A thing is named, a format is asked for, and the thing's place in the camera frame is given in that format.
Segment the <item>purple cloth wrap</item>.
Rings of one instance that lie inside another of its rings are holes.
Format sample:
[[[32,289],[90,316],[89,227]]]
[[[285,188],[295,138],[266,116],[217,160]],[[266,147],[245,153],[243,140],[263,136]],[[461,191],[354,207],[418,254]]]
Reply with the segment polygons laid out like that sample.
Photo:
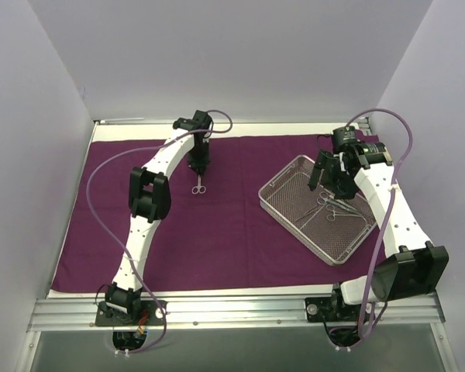
[[[94,142],[52,288],[94,293],[110,284],[129,233],[129,175],[154,154],[154,141]],[[331,142],[316,136],[213,138],[211,162],[193,195],[195,173],[179,163],[172,204],[153,238],[144,280],[152,291],[197,291],[334,284],[364,275],[378,234],[331,267],[268,215],[259,189],[298,155],[315,157]]]

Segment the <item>metal mesh instrument tray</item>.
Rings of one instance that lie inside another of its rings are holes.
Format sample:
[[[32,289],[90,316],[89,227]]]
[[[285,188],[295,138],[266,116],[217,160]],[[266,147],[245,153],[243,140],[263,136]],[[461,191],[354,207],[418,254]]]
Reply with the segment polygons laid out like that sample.
[[[275,174],[259,191],[260,206],[308,250],[329,266],[341,265],[363,245],[376,228],[377,223],[366,199],[361,195],[346,202],[353,209],[340,211],[360,213],[363,218],[338,217],[335,222],[326,220],[328,212],[320,212],[299,222],[297,217],[319,205],[317,197],[321,192],[332,192],[322,186],[314,191],[308,188],[314,160],[299,155]]]

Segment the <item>silver surgical forceps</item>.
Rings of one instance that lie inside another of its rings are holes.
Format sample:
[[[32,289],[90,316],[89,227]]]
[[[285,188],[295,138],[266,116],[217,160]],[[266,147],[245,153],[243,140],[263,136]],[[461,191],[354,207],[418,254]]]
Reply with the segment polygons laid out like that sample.
[[[343,218],[348,217],[348,218],[358,218],[358,219],[363,218],[363,216],[360,213],[348,212],[346,210],[340,211],[334,205],[327,205],[325,207],[325,210],[328,212],[325,218],[329,222],[335,222],[338,217],[343,217]]]

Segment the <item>silver surgical scissors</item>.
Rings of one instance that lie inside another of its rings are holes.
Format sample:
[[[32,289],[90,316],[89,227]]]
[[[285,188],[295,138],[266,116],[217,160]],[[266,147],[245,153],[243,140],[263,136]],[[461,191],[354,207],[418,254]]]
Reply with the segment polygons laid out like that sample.
[[[332,205],[337,205],[340,208],[348,208],[348,209],[353,209],[353,206],[344,202],[344,201],[337,201],[330,194],[327,194],[326,192],[321,192],[319,196],[317,197],[317,202],[320,205],[324,204],[332,204]]]

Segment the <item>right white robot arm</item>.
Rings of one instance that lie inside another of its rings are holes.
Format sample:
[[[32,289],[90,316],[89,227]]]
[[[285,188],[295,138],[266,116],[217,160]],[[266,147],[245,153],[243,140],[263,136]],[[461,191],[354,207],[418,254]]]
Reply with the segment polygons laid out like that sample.
[[[355,142],[319,151],[310,188],[321,185],[346,200],[361,193],[379,228],[367,274],[344,281],[341,293],[329,299],[336,319],[348,319],[357,305],[433,292],[449,262],[446,248],[435,245],[416,221],[398,184],[399,166],[383,143]]]

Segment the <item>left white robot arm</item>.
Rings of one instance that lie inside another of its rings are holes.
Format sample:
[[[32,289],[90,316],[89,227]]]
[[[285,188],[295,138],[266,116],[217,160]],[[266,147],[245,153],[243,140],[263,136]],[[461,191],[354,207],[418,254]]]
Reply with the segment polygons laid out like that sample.
[[[184,157],[201,177],[209,164],[209,143],[205,131],[212,117],[196,111],[192,119],[177,119],[165,147],[129,175],[129,234],[119,269],[105,295],[112,314],[123,325],[132,325],[142,312],[141,292],[144,267],[157,227],[170,211],[169,180]]]

